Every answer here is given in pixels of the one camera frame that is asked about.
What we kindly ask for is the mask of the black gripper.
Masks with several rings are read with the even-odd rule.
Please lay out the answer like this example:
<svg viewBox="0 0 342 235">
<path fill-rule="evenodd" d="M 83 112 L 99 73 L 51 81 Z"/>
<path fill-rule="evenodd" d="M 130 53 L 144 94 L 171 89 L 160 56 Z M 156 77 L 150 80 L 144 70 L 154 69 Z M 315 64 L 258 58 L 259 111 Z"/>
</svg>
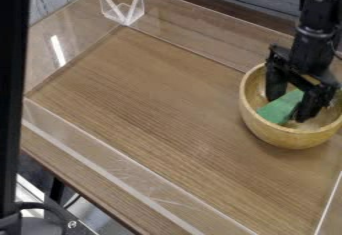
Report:
<svg viewBox="0 0 342 235">
<path fill-rule="evenodd" d="M 339 82 L 330 71 L 330 65 L 339 36 L 338 26 L 327 30 L 298 26 L 290 48 L 270 45 L 266 59 L 266 97 L 269 101 L 282 97 L 289 83 L 299 89 L 310 89 L 303 94 L 294 114 L 299 123 L 318 115 L 321 109 L 330 105 L 337 93 Z M 305 76 L 315 79 L 319 85 L 314 86 Z"/>
</svg>

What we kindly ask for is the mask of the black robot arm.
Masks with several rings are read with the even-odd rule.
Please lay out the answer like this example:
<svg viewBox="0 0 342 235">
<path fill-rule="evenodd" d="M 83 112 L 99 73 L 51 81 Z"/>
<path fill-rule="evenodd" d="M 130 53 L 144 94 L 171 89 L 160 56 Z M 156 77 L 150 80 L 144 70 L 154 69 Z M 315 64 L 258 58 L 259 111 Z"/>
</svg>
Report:
<svg viewBox="0 0 342 235">
<path fill-rule="evenodd" d="M 342 0 L 299 0 L 299 21 L 290 48 L 270 46 L 266 59 L 266 97 L 278 100 L 293 84 L 303 97 L 291 110 L 302 123 L 326 108 L 341 82 L 331 73 L 333 59 L 342 39 Z"/>
</svg>

